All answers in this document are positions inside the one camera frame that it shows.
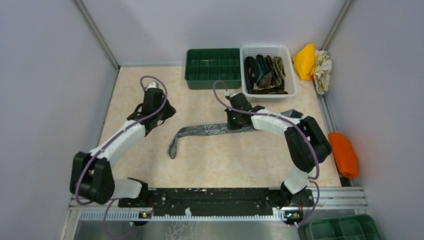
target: white wall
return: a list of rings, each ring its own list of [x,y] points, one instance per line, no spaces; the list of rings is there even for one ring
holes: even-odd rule
[[[321,47],[344,0],[83,0],[121,65],[182,64],[188,49]]]
[[[114,75],[71,0],[0,1],[0,239],[59,238]]]
[[[389,240],[423,239],[424,1],[356,1],[329,48],[328,95]]]

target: green crate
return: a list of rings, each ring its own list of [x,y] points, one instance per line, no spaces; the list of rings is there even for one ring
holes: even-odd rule
[[[373,218],[366,214],[312,221],[307,240],[382,240]]]
[[[229,89],[242,86],[239,48],[189,49],[185,62],[185,80],[189,89],[212,89],[223,80]]]

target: gray cloth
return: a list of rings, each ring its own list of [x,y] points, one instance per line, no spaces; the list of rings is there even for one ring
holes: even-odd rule
[[[281,112],[280,114],[285,117],[296,118],[296,119],[301,119],[303,117],[303,113],[298,112],[295,109],[284,111],[284,112]],[[257,131],[257,129],[254,129],[253,127],[250,127],[250,126],[244,126],[237,130],[231,130],[231,129],[228,129],[227,123],[186,126],[181,128],[173,137],[168,147],[168,156],[171,159],[175,159],[175,157],[177,156],[178,139],[185,136],[213,136],[213,135],[221,135],[221,134],[247,133],[247,132],[253,132],[253,131]]]

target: white patterned cloth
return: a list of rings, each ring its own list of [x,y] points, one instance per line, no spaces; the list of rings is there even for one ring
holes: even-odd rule
[[[333,62],[327,51],[318,51],[315,60],[316,70],[313,74],[315,88],[318,94],[325,95],[330,89],[330,73]]]

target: beige countertop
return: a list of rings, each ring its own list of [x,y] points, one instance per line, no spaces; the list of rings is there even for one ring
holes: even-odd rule
[[[264,131],[182,137],[176,158],[168,157],[168,146],[179,129],[227,121],[224,107],[212,90],[188,89],[183,66],[122,67],[101,142],[114,134],[143,101],[140,78],[144,75],[165,83],[176,114],[127,151],[113,169],[115,179],[131,177],[156,188],[279,187],[289,175],[293,163],[286,140]],[[304,116],[314,117],[325,133],[312,82],[298,79],[297,88],[297,95],[284,101],[252,105],[274,112],[296,109]],[[218,94],[224,100],[224,91],[218,90]],[[320,164],[317,183],[322,187],[341,186],[332,155]]]

